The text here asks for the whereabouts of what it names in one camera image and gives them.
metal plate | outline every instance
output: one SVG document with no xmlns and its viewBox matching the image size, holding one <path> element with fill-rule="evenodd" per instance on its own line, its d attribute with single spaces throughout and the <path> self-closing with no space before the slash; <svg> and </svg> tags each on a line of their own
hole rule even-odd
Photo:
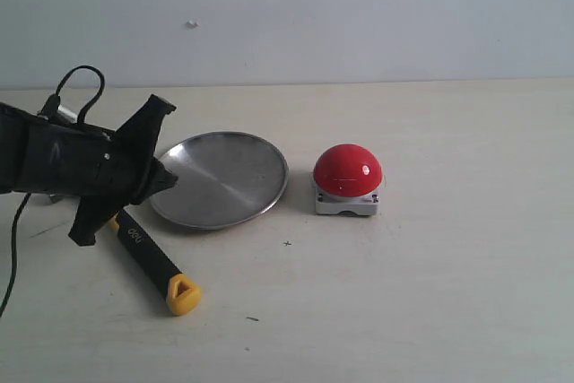
<svg viewBox="0 0 574 383">
<path fill-rule="evenodd" d="M 264 213 L 281 197 L 289 169 L 272 144 L 241 132 L 212 132 L 161 156 L 178 184 L 150 198 L 166 219 L 197 229 L 220 229 Z"/>
</svg>

table surface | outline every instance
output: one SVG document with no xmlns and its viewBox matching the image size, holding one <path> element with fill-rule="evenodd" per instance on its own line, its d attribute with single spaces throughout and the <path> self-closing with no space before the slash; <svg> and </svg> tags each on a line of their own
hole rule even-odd
<svg viewBox="0 0 574 383">
<path fill-rule="evenodd" d="M 34 196 L 0 381 L 574 379 L 574 79 L 109 89 L 88 121 L 116 128 L 151 92 L 178 106 L 158 154 L 209 131 L 260 135 L 290 165 L 283 199 L 215 232 L 129 208 L 204 290 L 172 318 L 111 231 L 78 248 L 75 202 Z M 0 100 L 35 112 L 48 95 Z M 75 110 L 90 96 L 63 93 Z M 380 158 L 379 215 L 313 213 L 310 172 L 339 143 Z M 2 290 L 21 198 L 0 199 Z"/>
</svg>

red dome button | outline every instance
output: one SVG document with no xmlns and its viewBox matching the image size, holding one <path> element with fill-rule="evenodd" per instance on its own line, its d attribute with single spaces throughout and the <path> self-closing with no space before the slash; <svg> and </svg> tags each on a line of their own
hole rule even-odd
<svg viewBox="0 0 574 383">
<path fill-rule="evenodd" d="M 383 170 L 377 158 L 366 148 L 340 144 L 319 157 L 313 178 L 330 195 L 356 197 L 375 190 L 383 180 Z"/>
</svg>

black and yellow handle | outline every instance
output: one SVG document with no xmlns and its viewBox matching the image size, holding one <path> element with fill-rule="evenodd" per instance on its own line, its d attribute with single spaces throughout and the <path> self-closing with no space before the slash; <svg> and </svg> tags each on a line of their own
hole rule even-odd
<svg viewBox="0 0 574 383">
<path fill-rule="evenodd" d="M 121 210 L 109 221 L 119 241 L 152 280 L 171 312 L 183 316 L 201 300 L 201 288 L 179 271 L 144 229 Z"/>
</svg>

white table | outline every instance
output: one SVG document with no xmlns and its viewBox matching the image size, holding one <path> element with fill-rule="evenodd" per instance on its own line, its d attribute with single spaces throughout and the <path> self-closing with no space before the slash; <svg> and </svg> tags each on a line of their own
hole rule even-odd
<svg viewBox="0 0 574 383">
<path fill-rule="evenodd" d="M 213 233 L 130 208 L 204 289 L 171 318 L 110 231 L 78 248 L 74 202 L 37 196 L 0 322 L 0 381 L 574 379 L 574 80 L 110 89 L 88 121 L 116 128 L 150 92 L 178 106 L 158 153 L 208 131 L 261 135 L 290 164 L 284 198 Z M 36 111 L 48 94 L 0 100 Z M 90 95 L 64 101 L 78 110 Z M 382 161 L 378 216 L 313 214 L 309 174 L 345 142 Z M 2 290 L 20 199 L 0 198 Z"/>
</svg>

